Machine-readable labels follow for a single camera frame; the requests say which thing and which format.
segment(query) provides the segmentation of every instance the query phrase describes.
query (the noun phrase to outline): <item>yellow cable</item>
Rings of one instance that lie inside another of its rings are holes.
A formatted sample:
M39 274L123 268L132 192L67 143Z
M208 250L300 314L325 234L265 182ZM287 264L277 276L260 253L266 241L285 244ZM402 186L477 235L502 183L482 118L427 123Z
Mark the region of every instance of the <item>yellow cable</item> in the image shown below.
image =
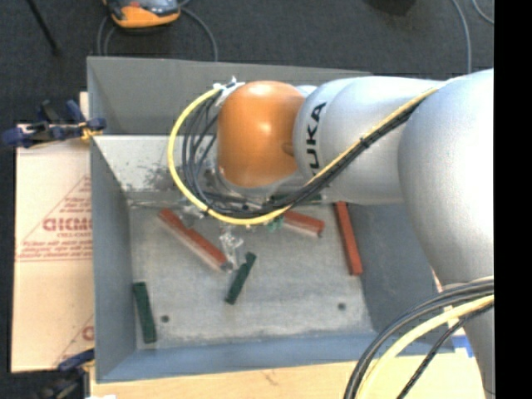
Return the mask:
M491 294L490 296L479 298L473 302L462 304L461 306L458 306L457 308L453 308L452 310L446 311L442 313L441 315L438 315L436 317L433 317L432 319L429 319L423 324L418 325L417 327L413 328L411 331L407 332L404 336L400 337L397 341L395 341L386 350L386 352L372 365L371 369L367 372L366 376L362 379L362 383L360 384L358 393L355 397L357 399L363 399L364 397L367 397L370 386L377 379L378 373L410 343L414 342L419 337L428 333L434 328L439 327L440 325L450 321L451 319L459 318L460 316L463 316L467 313L471 313L471 312L474 312L475 310L479 310L493 303L494 300L495 300L495 296Z
M199 200L190 190L186 187L186 185L183 183L179 175L177 174L177 170L175 169L175 162L174 162L174 147L175 147L175 139L177 137L177 134L179 132L180 127L185 122L186 118L190 115L190 113L202 102L209 99L211 96L215 95L219 89L212 89L210 91L207 91L200 97L198 97L195 101L193 101L190 105L188 105L185 110L181 113L181 115L177 118L174 128L172 129L170 133L170 138L168 141L168 149L167 149L167 160L168 160L168 168L170 169L170 174L172 176L172 179L174 180L177 187L180 189L180 191L185 195L185 197L196 207L201 209L202 211L205 211L207 214L215 217L218 220L221 220L226 223L230 224L239 224L239 225L248 225L248 224L264 224L268 223L271 219L276 218L277 216L284 213L286 210L290 208L290 206L283 207L282 209L277 209L271 213L259 216L259 217L253 217L251 219L236 219L234 217L226 216L225 214L218 213L217 211L214 211L213 209L210 209L206 203Z
M356 146L358 146L361 142L361 140L364 140L366 137L371 135L373 132L384 126L388 121L393 120L394 117L398 116L402 112L406 111L408 108L411 108L414 105L417 105L419 102L421 102L423 99L434 93L435 91L441 89L445 84L447 84L448 81L443 81L440 85L432 87L431 89L422 92L420 95L410 99L407 103L404 105L399 106L396 110L394 110L389 116L384 118L379 124L374 126L370 131L368 131L365 135L362 136L361 139L355 141L349 148L347 148L342 154L340 154L338 157L336 157L334 160L332 160L329 164L327 164L317 175L315 175L311 180L309 180L305 186L308 186L312 184L316 179L323 176L325 173L327 173L335 164L337 164L342 158L344 158L351 150L353 150ZM192 103L190 103L185 110L180 114L180 116L175 121L174 127L170 133L170 138L168 141L168 149L167 149L167 160L168 160L168 167L170 169L170 174L172 176L172 179L174 180L177 187L180 189L180 191L183 193L183 195L196 207L201 209L202 211L206 212L207 214L213 216L214 218L221 220L225 223L229 224L237 224L241 226L247 226L251 224L266 224L272 219L275 219L276 217L280 216L284 212L288 211L292 208L292 205L288 204L284 206L283 208L276 209L270 213L263 214L257 217L252 217L249 219L237 219L234 217L227 216L225 214L218 213L217 211L210 209L209 206L198 199L190 190L186 187L186 185L183 183L179 175L177 174L177 171L175 169L175 162L174 162L174 147L175 147L175 139L177 137L177 134L179 132L180 127L185 122L186 118L192 113L192 111L199 106L202 102L209 99L211 96L216 94L219 91L219 88L213 88L210 91L207 91L200 97L198 97L196 100L194 100Z

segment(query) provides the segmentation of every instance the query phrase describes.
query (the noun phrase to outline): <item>cardboard sheet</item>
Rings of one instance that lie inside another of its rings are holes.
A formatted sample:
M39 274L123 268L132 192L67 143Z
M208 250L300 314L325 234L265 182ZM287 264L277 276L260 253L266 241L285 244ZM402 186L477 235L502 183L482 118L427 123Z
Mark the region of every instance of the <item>cardboard sheet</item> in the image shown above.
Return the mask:
M94 347L89 145L17 150L13 372Z

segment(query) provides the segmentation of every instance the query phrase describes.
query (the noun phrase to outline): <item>green block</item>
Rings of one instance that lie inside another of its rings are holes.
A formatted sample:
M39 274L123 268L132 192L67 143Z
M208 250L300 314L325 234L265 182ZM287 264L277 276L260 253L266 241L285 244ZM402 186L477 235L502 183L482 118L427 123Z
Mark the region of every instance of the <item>green block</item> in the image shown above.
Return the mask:
M157 331L155 330L155 321L151 313L150 297L146 283L133 283L133 294L135 295L136 309L140 319L142 329L142 338L145 343L157 341Z

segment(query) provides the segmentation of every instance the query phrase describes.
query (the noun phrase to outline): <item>cable bundle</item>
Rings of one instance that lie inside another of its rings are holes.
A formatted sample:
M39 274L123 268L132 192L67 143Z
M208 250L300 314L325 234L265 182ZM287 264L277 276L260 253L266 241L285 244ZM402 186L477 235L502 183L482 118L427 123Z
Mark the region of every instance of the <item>cable bundle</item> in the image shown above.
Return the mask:
M434 344L414 375L412 375L410 381L401 390L397 399L405 397L445 340L472 318L476 318L494 307L494 291L494 279L485 278L445 290L443 293L439 293L403 313L402 316L391 323L387 329L381 332L362 354L353 370L349 382L347 383L344 399L360 399L365 397L369 387L375 381L378 373L386 363L393 359L406 346L432 329L437 328L444 323L448 323L450 320L459 318L459 321L450 326ZM453 307L453 309L446 310L444 313L415 326L395 341L372 365L373 358L377 355L378 350L386 340L395 334L400 333L405 326L426 317L428 314L447 307Z
M445 84L447 84L447 81L442 82L440 85L421 93L410 99L404 105L399 106L377 126L374 126L370 131L349 146L342 154L332 160L301 189L288 194L283 198L267 199L263 203L247 201L244 197L238 197L232 193L232 191L230 191L228 195L220 195L218 193L207 194L200 187L198 174L201 171L206 155L212 148L216 138L216 134L214 134L209 144L206 146L205 151L199 156L199 160L196 161L196 154L201 141L205 138L208 131L213 128L214 123L217 120L217 115L209 118L209 111L216 99L222 94L223 90L230 89L233 84L222 86L219 89L212 89L187 106L174 124L174 128L170 133L167 150L170 174L186 198L206 214L210 214L216 219L231 224L249 225L268 223L270 220L279 217L295 205L301 204L305 200L316 196L316 194L328 186L363 151L384 135L406 122L411 113L426 97L439 90ZM185 182L178 175L174 162L175 140L183 125L185 125L185 128L182 133L183 148L181 168L183 170ZM199 137L196 140L192 140L191 138L195 135L198 135Z

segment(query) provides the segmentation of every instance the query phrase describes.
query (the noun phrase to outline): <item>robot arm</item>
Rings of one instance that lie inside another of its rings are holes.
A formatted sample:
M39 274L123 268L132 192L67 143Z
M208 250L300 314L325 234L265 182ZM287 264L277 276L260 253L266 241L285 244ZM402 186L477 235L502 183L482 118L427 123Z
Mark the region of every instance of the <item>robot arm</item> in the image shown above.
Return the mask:
M226 207L216 199L199 202L200 208L228 223L253 224L297 204L300 190L319 190L323 202L403 203L444 285L493 276L493 81L489 70L446 82L368 76L318 88L241 86L219 111L218 183L212 184L234 200L225 198ZM383 125L405 104L406 119ZM376 136L368 131L382 126L386 134L369 140ZM357 158L331 165L354 140L363 150ZM317 178L328 187L313 188ZM296 198L272 204L279 192ZM249 206L261 215L246 218L237 209ZM493 310L465 331L486 396L495 397Z

